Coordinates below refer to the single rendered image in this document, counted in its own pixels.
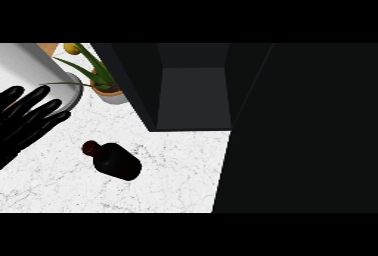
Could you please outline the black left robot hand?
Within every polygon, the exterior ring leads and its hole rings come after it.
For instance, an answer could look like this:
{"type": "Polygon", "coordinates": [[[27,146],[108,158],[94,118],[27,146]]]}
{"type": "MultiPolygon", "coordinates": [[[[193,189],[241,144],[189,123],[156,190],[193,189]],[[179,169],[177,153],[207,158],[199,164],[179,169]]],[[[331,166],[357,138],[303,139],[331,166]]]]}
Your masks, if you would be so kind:
{"type": "Polygon", "coordinates": [[[69,111],[53,114],[62,104],[59,99],[32,109],[50,92],[47,85],[27,95],[24,91],[22,86],[12,86],[0,92],[0,170],[71,116],[69,111]]]}

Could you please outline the dark red wine bottle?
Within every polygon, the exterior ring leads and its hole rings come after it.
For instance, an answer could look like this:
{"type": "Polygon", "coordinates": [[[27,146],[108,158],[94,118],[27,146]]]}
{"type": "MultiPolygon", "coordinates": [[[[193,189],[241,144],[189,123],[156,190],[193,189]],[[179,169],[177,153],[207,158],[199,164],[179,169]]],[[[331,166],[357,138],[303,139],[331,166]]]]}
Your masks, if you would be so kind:
{"type": "Polygon", "coordinates": [[[140,160],[117,143],[100,145],[90,140],[83,144],[81,150],[93,158],[93,165],[100,173],[125,181],[137,178],[142,171],[140,160]]]}

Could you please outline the dark grey open cabinet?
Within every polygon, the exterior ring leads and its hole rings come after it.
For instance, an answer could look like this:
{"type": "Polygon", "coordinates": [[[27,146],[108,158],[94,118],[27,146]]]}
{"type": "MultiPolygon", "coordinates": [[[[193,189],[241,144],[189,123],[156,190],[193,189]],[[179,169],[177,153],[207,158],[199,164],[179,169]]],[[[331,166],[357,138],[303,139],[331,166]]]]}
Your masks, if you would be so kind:
{"type": "Polygon", "coordinates": [[[229,131],[270,43],[96,43],[149,131],[229,131]]]}

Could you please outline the dark grey cabinet door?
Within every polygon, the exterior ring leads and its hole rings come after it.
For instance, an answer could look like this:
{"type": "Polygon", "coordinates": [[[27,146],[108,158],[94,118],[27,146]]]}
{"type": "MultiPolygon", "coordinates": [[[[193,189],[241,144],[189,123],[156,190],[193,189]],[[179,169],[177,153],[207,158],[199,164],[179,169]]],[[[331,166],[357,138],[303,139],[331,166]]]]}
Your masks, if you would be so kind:
{"type": "Polygon", "coordinates": [[[378,212],[378,43],[273,45],[213,210],[378,212]]]}

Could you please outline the white cylindrical container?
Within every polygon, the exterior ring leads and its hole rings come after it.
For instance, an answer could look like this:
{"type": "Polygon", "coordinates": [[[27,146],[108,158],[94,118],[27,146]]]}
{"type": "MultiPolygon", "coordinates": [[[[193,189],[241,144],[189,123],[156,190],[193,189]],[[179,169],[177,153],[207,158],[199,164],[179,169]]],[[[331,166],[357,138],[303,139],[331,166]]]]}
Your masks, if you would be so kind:
{"type": "Polygon", "coordinates": [[[78,77],[62,70],[35,43],[0,43],[0,92],[19,85],[28,94],[47,84],[50,92],[35,107],[59,99],[62,105],[55,111],[59,113],[71,111],[80,101],[80,83],[78,77]]]}

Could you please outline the green potted plant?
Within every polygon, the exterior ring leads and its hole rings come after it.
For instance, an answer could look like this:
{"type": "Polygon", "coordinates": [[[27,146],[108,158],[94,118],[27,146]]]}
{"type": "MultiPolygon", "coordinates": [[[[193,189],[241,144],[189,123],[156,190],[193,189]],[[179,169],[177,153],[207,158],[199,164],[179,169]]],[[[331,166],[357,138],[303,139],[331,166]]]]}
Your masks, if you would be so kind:
{"type": "Polygon", "coordinates": [[[80,65],[72,62],[56,58],[59,62],[71,66],[90,80],[90,82],[84,85],[83,83],[69,82],[69,85],[86,86],[90,87],[102,101],[112,104],[120,105],[128,102],[127,97],[124,95],[122,89],[115,82],[115,79],[111,75],[111,72],[103,64],[103,62],[94,57],[94,55],[89,52],[81,43],[74,43],[80,49],[80,54],[83,55],[87,61],[91,64],[91,70],[86,70],[80,65]]]}

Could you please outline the tan wooden board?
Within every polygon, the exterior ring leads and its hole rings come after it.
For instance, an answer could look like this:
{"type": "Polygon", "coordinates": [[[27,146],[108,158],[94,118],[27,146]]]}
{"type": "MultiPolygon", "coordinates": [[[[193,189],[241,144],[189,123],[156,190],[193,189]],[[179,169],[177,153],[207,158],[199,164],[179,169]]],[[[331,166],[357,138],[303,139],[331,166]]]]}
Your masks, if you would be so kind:
{"type": "Polygon", "coordinates": [[[41,48],[47,56],[52,57],[58,48],[58,43],[38,43],[38,47],[41,48]]]}

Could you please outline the yellow lemon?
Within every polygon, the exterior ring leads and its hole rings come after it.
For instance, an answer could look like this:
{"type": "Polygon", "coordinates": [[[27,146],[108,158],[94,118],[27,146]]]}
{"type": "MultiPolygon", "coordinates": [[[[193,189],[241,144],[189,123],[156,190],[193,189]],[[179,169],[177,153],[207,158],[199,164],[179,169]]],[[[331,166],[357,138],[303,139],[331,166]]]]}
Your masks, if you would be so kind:
{"type": "Polygon", "coordinates": [[[71,55],[78,55],[80,54],[80,49],[78,49],[78,47],[75,46],[74,43],[65,43],[63,44],[63,49],[65,49],[65,52],[71,55]]]}

